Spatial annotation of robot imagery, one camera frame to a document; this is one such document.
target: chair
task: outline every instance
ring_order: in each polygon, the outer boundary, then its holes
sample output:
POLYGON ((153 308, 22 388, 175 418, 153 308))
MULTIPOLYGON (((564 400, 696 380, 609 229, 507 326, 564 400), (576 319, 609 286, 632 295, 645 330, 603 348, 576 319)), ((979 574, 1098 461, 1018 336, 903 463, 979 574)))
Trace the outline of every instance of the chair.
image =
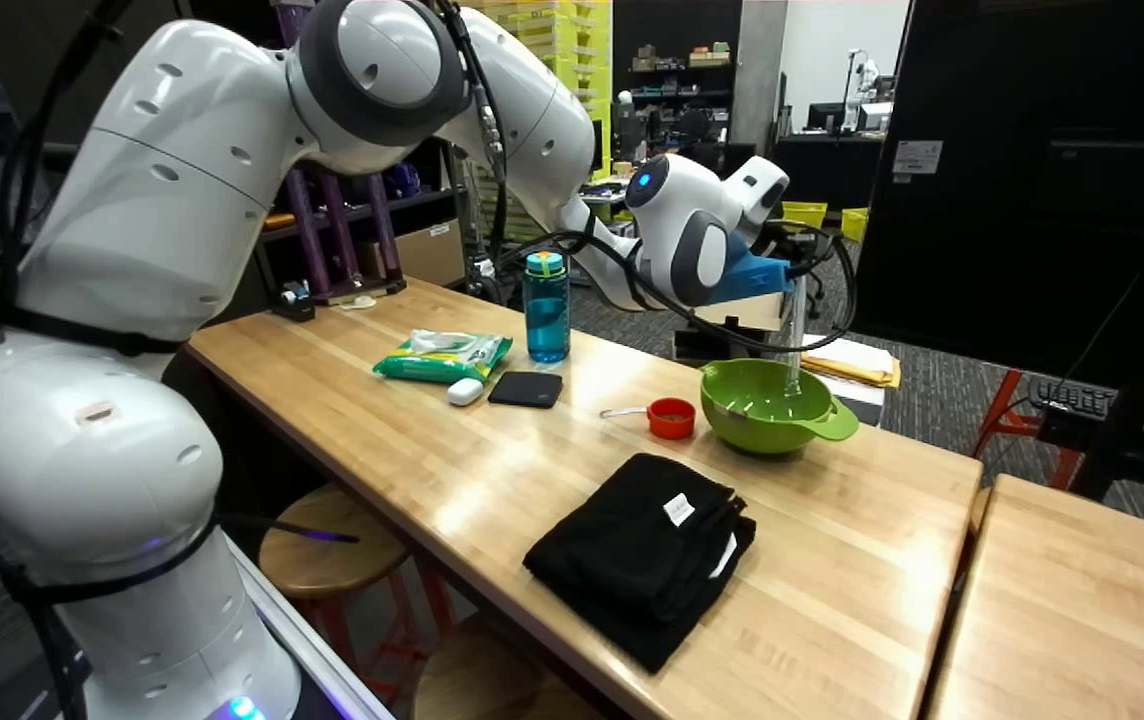
MULTIPOLYGON (((1028 413, 1011 408, 1011 394, 1018 394, 1022 380, 1026 380, 1026 372, 1007 368, 1002 388, 995 388, 995 394, 987 400, 979 432, 974 441, 974 457, 977 461, 985 457, 985 443, 993 434, 1041 434, 1041 415, 1028 415, 1028 413)), ((1083 461, 1083 450, 1061 447, 1048 485, 1070 493, 1075 485, 1082 461, 1083 461)))
POLYGON ((340 485, 319 485, 300 494, 276 517, 276 524, 297 531, 274 527, 261 541, 261 571, 318 623, 338 655, 345 655, 379 698, 391 698, 426 661, 415 647, 412 597, 399 580, 399 565, 408 558, 403 541, 340 485), (390 587, 398 617, 377 651, 359 661, 349 631, 349 601, 373 584, 390 587))
POLYGON ((524 647, 502 617, 475 612, 427 655, 412 720, 583 720, 603 715, 524 647))

